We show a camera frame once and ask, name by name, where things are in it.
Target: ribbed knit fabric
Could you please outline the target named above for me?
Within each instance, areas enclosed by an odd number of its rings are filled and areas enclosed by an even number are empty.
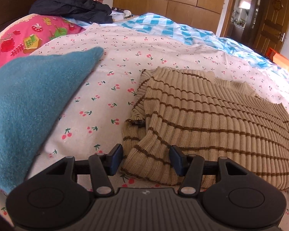
[[[125,173],[179,184],[168,149],[177,145],[210,161],[229,157],[278,189],[289,188],[289,115],[282,104],[259,99],[247,83],[197,70],[144,70],[140,82],[123,127]],[[202,187],[213,178],[204,176]]]

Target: black jacket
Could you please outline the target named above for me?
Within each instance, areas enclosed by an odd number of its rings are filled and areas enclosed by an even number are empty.
[[[85,22],[112,23],[107,4],[93,0],[37,0],[29,14],[70,17]]]

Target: blue fleece fabric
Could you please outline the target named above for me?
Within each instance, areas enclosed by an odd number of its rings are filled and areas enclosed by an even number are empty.
[[[16,58],[0,68],[0,188],[9,193],[103,49]]]

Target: orange box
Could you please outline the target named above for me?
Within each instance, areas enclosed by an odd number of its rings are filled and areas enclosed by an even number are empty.
[[[274,63],[276,63],[279,67],[284,68],[289,72],[289,60],[285,56],[277,53],[272,48],[268,48],[267,52],[265,53],[265,56],[268,57]]]

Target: pink pillow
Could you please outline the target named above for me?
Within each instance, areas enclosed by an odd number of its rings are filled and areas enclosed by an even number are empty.
[[[0,67],[14,58],[31,54],[54,38],[82,31],[82,27],[61,17],[33,15],[15,24],[1,36]]]

